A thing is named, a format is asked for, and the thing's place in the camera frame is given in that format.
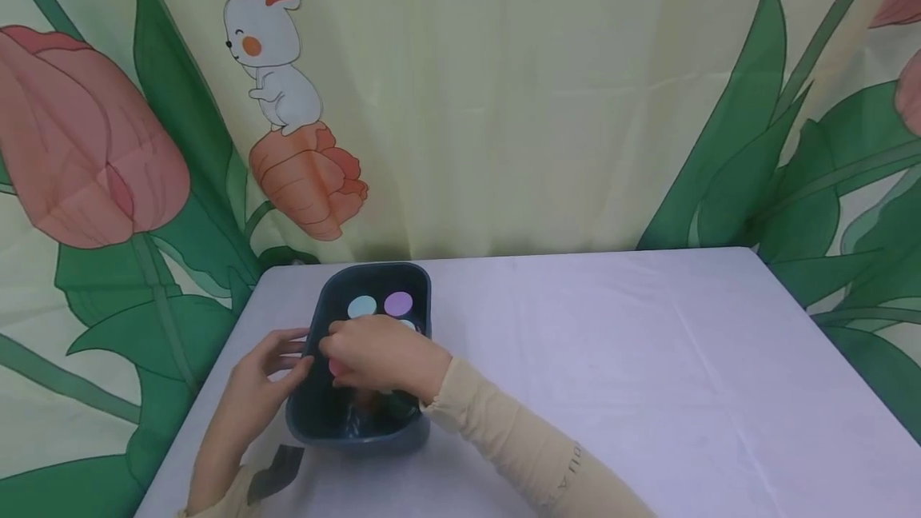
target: child's hand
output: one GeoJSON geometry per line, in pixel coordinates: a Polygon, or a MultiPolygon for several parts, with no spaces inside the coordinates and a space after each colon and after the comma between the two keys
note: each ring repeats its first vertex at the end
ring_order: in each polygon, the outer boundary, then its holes
{"type": "Polygon", "coordinates": [[[230,372],[217,410],[201,441],[189,489],[188,516],[224,498],[240,468],[243,452],[272,422],[285,398],[310,371],[313,357],[301,358],[309,329],[274,330],[243,356],[230,372]],[[291,372],[277,381],[272,374],[291,372]]]}
{"type": "Polygon", "coordinates": [[[345,369],[333,373],[333,385],[404,390],[424,403],[435,399],[451,361],[448,350],[383,314],[333,322],[320,350],[345,369]]]}
{"type": "Polygon", "coordinates": [[[275,330],[234,366],[208,434],[216,435],[223,448],[241,454],[269,425],[285,398],[310,371],[313,357],[301,358],[308,329],[275,330]],[[273,382],[272,374],[291,372],[273,382]]]}

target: fabric backdrop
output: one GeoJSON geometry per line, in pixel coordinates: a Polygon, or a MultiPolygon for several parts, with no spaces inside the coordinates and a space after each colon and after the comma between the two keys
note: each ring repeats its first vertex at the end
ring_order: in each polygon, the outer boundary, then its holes
{"type": "Polygon", "coordinates": [[[0,508],[131,516],[293,262],[751,246],[921,440],[918,21],[2,0],[0,508]]]}

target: cartoon rabbit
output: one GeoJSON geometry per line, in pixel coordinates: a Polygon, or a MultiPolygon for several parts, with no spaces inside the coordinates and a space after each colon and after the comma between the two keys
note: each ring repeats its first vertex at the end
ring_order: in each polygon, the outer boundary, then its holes
{"type": "Polygon", "coordinates": [[[292,64],[301,56],[301,38],[287,10],[300,5],[301,0],[229,0],[224,7],[226,45],[256,78],[249,97],[283,136],[317,122],[322,112],[317,89],[292,64]]]}

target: beige sleeve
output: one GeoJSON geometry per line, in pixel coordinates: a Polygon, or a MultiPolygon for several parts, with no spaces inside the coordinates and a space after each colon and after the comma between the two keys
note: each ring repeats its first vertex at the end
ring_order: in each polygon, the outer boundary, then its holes
{"type": "Polygon", "coordinates": [[[207,508],[204,512],[194,514],[194,516],[188,516],[185,508],[183,508],[176,514],[176,518],[258,518],[260,514],[259,502],[253,506],[249,506],[246,502],[246,497],[249,494],[249,484],[253,482],[253,476],[258,471],[258,468],[250,465],[242,466],[240,472],[237,472],[237,477],[234,478],[233,483],[230,485],[228,493],[224,495],[221,501],[211,508],[207,508]]]}
{"type": "Polygon", "coordinates": [[[532,505],[552,518],[654,516],[610,468],[455,358],[425,414],[459,432],[532,505]]]}

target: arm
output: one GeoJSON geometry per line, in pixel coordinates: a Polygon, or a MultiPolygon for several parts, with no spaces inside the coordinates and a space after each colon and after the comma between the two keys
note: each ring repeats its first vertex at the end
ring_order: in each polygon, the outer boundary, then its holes
{"type": "Polygon", "coordinates": [[[412,393],[436,424],[459,432],[551,518],[653,516],[617,475],[466,361],[390,317],[329,326],[320,349],[339,361],[333,385],[412,393]]]}
{"type": "Polygon", "coordinates": [[[234,366],[201,440],[188,504],[177,518],[258,516],[259,505],[250,505],[248,500],[249,486],[257,470],[250,466],[241,468],[241,459],[285,399],[307,378],[313,358],[301,358],[304,343],[293,340],[307,332],[307,329],[274,331],[234,366]],[[283,370],[291,372],[280,380],[269,380],[270,375],[283,370]]]}
{"type": "Polygon", "coordinates": [[[273,102],[279,98],[282,94],[282,89],[278,85],[277,78],[272,78],[274,72],[267,72],[265,76],[261,77],[261,87],[258,85],[257,88],[254,88],[249,91],[249,98],[255,100],[265,100],[267,102],[273,102]]]}
{"type": "Polygon", "coordinates": [[[540,516],[653,516],[610,468],[466,361],[453,359],[437,396],[420,398],[431,401],[432,421],[470,441],[540,516]]]}

